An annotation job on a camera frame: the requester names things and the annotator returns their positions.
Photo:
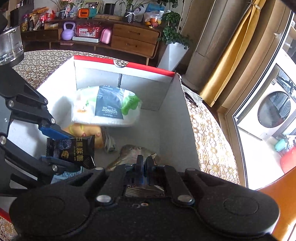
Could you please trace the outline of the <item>light blue small carton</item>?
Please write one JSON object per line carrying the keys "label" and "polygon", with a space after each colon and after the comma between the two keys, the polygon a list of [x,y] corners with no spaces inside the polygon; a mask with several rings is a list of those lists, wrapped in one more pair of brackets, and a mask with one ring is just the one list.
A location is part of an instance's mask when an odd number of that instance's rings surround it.
{"label": "light blue small carton", "polygon": [[54,175],[51,181],[51,184],[66,180],[68,178],[72,178],[74,176],[81,174],[82,172],[83,172],[83,167],[80,167],[80,170],[78,172],[64,172],[61,175]]}

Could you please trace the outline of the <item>silver foil packet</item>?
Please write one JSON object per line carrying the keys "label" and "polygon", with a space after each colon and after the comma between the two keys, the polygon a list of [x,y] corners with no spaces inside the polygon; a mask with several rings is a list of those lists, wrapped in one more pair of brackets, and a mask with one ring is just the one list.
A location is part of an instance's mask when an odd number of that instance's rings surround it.
{"label": "silver foil packet", "polygon": [[119,165],[135,164],[137,156],[144,156],[144,183],[128,185],[125,191],[126,197],[140,197],[140,198],[159,198],[164,197],[165,192],[163,187],[157,185],[148,185],[147,178],[145,177],[145,161],[147,157],[151,156],[154,164],[157,165],[159,157],[156,152],[151,151],[144,147],[134,145],[124,145],[119,153],[118,158],[107,166],[107,171],[114,170]]}

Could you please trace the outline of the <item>black snack packet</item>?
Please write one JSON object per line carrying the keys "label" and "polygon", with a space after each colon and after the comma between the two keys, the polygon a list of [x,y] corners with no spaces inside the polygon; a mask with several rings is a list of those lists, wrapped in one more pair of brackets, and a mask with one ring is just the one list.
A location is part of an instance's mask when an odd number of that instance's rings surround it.
{"label": "black snack packet", "polygon": [[47,138],[46,155],[78,164],[86,169],[96,167],[94,161],[95,136],[53,140]]}

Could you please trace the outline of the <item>yellow pig toy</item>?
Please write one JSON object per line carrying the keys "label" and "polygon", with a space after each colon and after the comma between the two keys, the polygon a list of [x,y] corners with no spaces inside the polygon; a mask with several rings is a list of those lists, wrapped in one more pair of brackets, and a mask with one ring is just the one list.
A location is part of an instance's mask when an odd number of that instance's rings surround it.
{"label": "yellow pig toy", "polygon": [[72,123],[68,127],[64,128],[63,131],[70,133],[74,137],[95,136],[94,148],[95,149],[102,149],[104,146],[102,130],[101,130],[100,126]]}

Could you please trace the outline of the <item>white tissue pack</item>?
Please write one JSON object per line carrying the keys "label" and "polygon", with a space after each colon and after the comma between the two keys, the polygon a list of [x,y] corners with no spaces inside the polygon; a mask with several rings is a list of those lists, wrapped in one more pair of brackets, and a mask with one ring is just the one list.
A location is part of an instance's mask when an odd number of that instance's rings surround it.
{"label": "white tissue pack", "polygon": [[142,101],[133,92],[107,85],[92,86],[76,91],[72,102],[74,123],[127,127],[140,117]]}

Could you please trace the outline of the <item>cartoon face plush keychain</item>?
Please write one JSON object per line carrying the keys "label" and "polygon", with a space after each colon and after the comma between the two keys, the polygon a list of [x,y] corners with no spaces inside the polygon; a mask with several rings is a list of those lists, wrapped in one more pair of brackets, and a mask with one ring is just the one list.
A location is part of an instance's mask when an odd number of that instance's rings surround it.
{"label": "cartoon face plush keychain", "polygon": [[106,129],[102,131],[103,137],[103,148],[106,153],[113,153],[117,151],[116,143],[114,138],[108,133]]}

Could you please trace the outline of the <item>lace flower tablecloth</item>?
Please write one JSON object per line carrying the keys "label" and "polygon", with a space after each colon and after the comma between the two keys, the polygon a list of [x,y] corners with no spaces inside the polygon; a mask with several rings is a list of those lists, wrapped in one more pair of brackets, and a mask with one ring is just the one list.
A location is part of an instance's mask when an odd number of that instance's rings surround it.
{"label": "lace flower tablecloth", "polygon": [[[38,89],[66,61],[73,56],[107,59],[126,65],[127,61],[109,56],[71,50],[38,50],[26,52],[24,59],[13,69],[33,88]],[[196,150],[201,170],[226,181],[239,184],[237,164],[219,121],[203,103],[201,97],[183,86],[193,127]]]}

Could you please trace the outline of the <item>yellow curtain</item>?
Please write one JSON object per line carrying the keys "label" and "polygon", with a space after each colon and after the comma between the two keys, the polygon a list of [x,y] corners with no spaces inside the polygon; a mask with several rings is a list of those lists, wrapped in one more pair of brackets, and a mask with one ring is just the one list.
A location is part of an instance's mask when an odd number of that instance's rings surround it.
{"label": "yellow curtain", "polygon": [[236,28],[208,82],[202,89],[200,96],[210,107],[214,105],[243,58],[264,5],[265,1],[249,1],[248,10]]}

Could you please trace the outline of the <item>pink small case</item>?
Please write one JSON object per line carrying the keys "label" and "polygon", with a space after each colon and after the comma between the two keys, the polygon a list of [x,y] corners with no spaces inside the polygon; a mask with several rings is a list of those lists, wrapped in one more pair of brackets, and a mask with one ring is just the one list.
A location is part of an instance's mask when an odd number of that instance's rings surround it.
{"label": "pink small case", "polygon": [[100,42],[103,44],[109,44],[112,37],[112,28],[104,28],[101,32]]}

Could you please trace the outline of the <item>teal bottle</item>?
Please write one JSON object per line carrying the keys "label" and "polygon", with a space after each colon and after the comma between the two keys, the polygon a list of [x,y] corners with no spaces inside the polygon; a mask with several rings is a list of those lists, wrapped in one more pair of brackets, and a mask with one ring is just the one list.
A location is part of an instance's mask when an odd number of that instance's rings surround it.
{"label": "teal bottle", "polygon": [[288,150],[288,138],[282,138],[275,144],[275,150],[281,152],[283,150]]}

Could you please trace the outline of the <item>black cylinder speaker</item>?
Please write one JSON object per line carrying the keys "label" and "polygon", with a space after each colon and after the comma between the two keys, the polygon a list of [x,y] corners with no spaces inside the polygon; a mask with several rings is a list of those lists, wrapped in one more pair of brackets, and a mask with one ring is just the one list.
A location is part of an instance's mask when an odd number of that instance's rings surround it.
{"label": "black cylinder speaker", "polygon": [[115,10],[115,4],[106,3],[104,7],[104,14],[105,15],[113,15]]}

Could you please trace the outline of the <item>wooden sideboard cabinet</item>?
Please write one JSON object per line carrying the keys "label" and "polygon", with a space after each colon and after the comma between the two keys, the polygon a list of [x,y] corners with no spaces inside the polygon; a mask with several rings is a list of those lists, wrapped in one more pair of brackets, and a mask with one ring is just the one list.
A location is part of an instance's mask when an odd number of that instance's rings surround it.
{"label": "wooden sideboard cabinet", "polygon": [[140,23],[96,18],[55,20],[44,23],[43,28],[21,33],[26,51],[76,50],[131,62],[140,56],[145,64],[156,56],[160,36],[159,30]]}

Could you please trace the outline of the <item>washing machine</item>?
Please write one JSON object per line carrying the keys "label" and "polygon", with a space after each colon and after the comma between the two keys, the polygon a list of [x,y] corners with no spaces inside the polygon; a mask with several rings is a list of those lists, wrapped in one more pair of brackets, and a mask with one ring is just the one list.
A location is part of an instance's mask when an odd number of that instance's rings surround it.
{"label": "washing machine", "polygon": [[295,111],[295,84],[277,64],[250,103],[236,118],[237,126],[267,140]]}

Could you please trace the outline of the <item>white planter with plant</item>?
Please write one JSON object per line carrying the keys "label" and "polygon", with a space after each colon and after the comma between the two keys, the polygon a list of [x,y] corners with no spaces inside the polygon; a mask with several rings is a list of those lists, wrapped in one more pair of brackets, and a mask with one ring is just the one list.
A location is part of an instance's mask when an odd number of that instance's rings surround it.
{"label": "white planter with plant", "polygon": [[184,36],[181,34],[183,14],[179,14],[172,10],[178,6],[179,2],[157,1],[157,3],[160,6],[169,7],[169,9],[162,15],[164,28],[159,37],[159,41],[163,42],[165,49],[159,60],[158,68],[174,71],[189,50],[191,40],[189,35]]}

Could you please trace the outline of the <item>potted plant patterned pot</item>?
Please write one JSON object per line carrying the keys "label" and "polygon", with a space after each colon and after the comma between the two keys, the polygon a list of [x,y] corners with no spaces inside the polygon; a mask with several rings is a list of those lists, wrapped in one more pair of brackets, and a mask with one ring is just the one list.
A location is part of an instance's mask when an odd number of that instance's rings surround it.
{"label": "potted plant patterned pot", "polygon": [[125,14],[122,17],[122,21],[132,23],[135,16],[134,11],[137,8],[144,7],[146,4],[150,3],[150,1],[119,0],[115,3],[125,7]]}

